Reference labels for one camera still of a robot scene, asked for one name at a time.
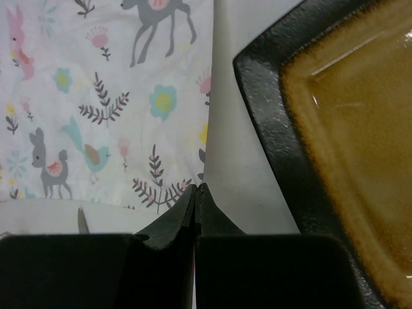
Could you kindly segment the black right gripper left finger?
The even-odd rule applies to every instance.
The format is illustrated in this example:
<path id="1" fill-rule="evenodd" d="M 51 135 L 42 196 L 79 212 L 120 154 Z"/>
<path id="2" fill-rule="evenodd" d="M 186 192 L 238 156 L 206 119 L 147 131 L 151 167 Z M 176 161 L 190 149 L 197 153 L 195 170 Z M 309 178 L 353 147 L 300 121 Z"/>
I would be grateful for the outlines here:
<path id="1" fill-rule="evenodd" d="M 197 188 L 136 234 L 8 236 L 2 308 L 185 308 Z"/>

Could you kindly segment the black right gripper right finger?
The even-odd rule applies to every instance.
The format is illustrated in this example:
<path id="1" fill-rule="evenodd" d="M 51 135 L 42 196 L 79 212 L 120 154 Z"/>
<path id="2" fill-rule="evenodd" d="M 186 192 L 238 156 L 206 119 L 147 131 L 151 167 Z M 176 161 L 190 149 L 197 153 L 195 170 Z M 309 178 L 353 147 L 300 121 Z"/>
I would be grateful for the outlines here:
<path id="1" fill-rule="evenodd" d="M 364 308 L 347 254 L 325 236 L 248 235 L 206 184 L 195 201 L 198 308 Z"/>

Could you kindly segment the knife with green handle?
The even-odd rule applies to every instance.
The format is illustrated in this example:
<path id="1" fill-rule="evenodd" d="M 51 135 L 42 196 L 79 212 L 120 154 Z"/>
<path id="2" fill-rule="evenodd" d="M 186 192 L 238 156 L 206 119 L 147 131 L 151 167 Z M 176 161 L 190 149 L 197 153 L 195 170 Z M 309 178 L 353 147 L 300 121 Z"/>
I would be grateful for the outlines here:
<path id="1" fill-rule="evenodd" d="M 86 216 L 82 208 L 78 208 L 77 211 L 77 223 L 78 223 L 78 230 L 80 234 L 89 234 L 89 227 L 86 220 Z"/>

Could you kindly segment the floral animal print placemat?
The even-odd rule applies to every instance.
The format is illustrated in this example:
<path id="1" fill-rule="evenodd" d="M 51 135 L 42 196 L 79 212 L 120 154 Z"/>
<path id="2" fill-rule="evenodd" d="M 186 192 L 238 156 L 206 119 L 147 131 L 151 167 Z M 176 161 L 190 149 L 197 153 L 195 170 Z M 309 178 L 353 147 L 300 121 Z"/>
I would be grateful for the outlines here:
<path id="1" fill-rule="evenodd" d="M 157 214 L 203 181 L 212 1 L 2 1 L 1 200 Z"/>

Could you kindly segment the square black and mustard plate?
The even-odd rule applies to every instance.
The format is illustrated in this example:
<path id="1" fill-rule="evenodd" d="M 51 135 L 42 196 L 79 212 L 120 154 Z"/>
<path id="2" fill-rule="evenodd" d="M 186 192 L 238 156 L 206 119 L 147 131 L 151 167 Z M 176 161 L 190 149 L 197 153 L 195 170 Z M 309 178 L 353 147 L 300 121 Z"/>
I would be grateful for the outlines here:
<path id="1" fill-rule="evenodd" d="M 346 249 L 370 308 L 411 307 L 411 2 L 303 1 L 234 59 L 302 234 Z"/>

